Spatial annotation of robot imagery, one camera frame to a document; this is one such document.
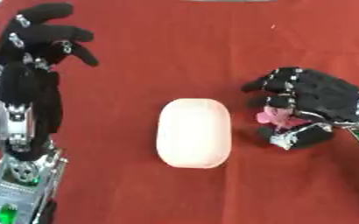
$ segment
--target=red tablecloth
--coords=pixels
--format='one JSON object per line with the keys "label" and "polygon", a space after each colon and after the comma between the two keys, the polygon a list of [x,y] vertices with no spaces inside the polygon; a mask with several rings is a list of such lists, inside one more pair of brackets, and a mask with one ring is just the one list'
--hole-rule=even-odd
{"label": "red tablecloth", "polygon": [[[0,30],[16,9],[4,0]],[[59,70],[70,159],[59,224],[359,224],[359,145],[345,133],[308,150],[260,143],[239,91],[275,67],[303,66],[359,85],[359,1],[191,3],[74,1],[73,23],[95,32],[102,65]],[[155,150],[169,101],[207,97],[233,115],[229,161],[175,169]]]}

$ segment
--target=pink sponge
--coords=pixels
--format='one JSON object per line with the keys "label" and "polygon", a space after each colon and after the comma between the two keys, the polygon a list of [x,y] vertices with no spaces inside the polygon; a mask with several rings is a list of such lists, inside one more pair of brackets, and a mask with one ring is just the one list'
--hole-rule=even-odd
{"label": "pink sponge", "polygon": [[272,123],[278,126],[278,129],[290,129],[304,123],[309,123],[309,121],[293,117],[292,109],[272,108],[268,106],[264,107],[264,112],[257,114],[257,121],[259,123]]}

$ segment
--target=mechanical arm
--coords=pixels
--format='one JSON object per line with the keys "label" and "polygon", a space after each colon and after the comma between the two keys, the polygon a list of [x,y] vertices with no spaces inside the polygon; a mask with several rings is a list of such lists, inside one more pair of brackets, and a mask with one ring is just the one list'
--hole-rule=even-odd
{"label": "mechanical arm", "polygon": [[21,10],[0,37],[0,223],[53,222],[54,200],[67,166],[52,134],[62,120],[54,70],[68,55],[94,67],[98,61],[78,42],[93,33],[68,25],[47,25],[73,13],[67,3]]}
{"label": "mechanical arm", "polygon": [[301,67],[280,67],[243,85],[242,91],[264,90],[252,105],[290,109],[307,120],[290,129],[263,126],[262,137],[286,150],[304,148],[333,137],[333,128],[348,130],[359,141],[359,87],[332,75]]}

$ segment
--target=black glove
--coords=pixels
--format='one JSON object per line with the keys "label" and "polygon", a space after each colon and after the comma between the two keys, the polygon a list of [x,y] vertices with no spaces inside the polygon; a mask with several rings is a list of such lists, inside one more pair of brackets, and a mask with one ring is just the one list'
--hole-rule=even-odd
{"label": "black glove", "polygon": [[272,93],[258,98],[258,104],[293,109],[294,116],[311,121],[289,130],[276,131],[271,127],[259,130],[271,143],[287,150],[331,139],[333,126],[341,127],[359,120],[355,114],[359,87],[326,73],[281,67],[242,87],[245,93],[257,90]]}
{"label": "black glove", "polygon": [[71,54],[90,66],[98,65],[94,55],[77,43],[92,41],[94,34],[91,31],[43,24],[72,13],[73,6],[68,3],[44,3],[21,10],[0,37],[0,102],[32,105],[35,118],[31,150],[8,150],[19,160],[34,160],[43,155],[42,145],[61,124],[60,77],[53,71],[53,65]]}

